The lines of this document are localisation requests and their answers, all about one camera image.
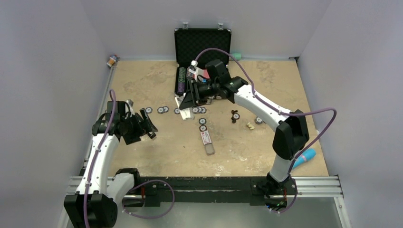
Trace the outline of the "white stapler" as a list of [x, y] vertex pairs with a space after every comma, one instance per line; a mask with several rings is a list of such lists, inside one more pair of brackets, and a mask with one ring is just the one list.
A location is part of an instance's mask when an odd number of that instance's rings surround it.
[[180, 108], [180, 105], [182, 104], [182, 101], [183, 101], [183, 97], [175, 96], [174, 99], [177, 104], [177, 108], [179, 109], [179, 114], [181, 115], [181, 118], [184, 121], [194, 119], [194, 114], [193, 114], [191, 108], [184, 108], [184, 109]]

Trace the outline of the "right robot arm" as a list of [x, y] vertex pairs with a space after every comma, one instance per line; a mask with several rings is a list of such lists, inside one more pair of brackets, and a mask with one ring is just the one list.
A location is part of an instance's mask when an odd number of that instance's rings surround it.
[[292, 160], [309, 140], [306, 118], [300, 110], [294, 112], [284, 109], [256, 92], [251, 80], [240, 76], [232, 77], [226, 65], [216, 59], [205, 65], [210, 79], [206, 83], [197, 81], [203, 70], [197, 61], [192, 61], [188, 72], [188, 87], [179, 105], [180, 110], [204, 105], [208, 97], [219, 95], [259, 117], [274, 132], [272, 147], [276, 157], [265, 182], [256, 189], [265, 195], [283, 193], [290, 180]]

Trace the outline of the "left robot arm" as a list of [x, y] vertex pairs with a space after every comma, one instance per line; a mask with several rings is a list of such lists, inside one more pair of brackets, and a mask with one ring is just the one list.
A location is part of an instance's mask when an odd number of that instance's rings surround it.
[[141, 190], [136, 168], [119, 169], [111, 183], [108, 172], [121, 139], [130, 145], [145, 135], [156, 137], [158, 130], [148, 115], [151, 111], [147, 107], [135, 112], [131, 100], [107, 102], [106, 111], [92, 126], [91, 152], [82, 179], [75, 192], [64, 199], [73, 227], [112, 228], [124, 195]]

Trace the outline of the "black stapler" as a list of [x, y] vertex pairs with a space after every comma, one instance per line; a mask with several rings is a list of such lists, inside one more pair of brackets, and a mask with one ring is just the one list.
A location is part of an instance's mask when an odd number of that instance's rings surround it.
[[148, 132], [147, 133], [147, 136], [150, 138], [150, 139], [154, 139], [155, 137], [156, 137], [156, 133], [155, 132]]

